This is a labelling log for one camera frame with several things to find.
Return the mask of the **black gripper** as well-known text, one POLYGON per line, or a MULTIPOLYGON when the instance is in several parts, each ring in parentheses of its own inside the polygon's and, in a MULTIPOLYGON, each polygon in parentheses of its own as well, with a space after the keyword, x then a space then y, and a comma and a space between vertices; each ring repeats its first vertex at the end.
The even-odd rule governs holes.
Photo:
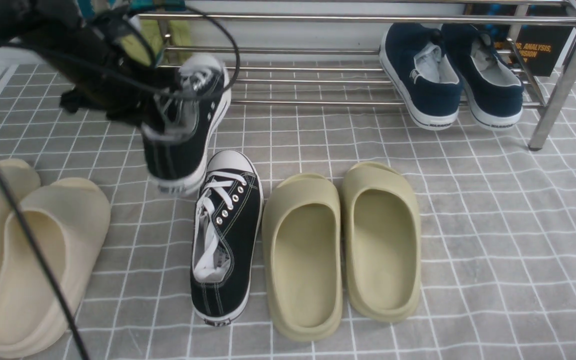
POLYGON ((64 111, 101 111, 110 121, 155 132, 165 130, 167 94, 181 91, 181 76, 173 68, 146 68, 113 48, 93 55, 60 52, 59 72, 74 85, 61 95, 64 111))

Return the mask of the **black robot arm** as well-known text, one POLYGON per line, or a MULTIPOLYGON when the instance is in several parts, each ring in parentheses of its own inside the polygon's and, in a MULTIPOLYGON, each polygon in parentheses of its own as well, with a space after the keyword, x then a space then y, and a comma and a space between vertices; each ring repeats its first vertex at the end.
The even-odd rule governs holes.
POLYGON ((163 133, 166 100, 174 78, 154 60, 138 61, 120 44, 124 35, 145 39, 130 23, 138 14, 128 5, 85 19, 73 0, 0 0, 0 48, 36 53, 69 82, 60 107, 105 112, 110 121, 163 133))

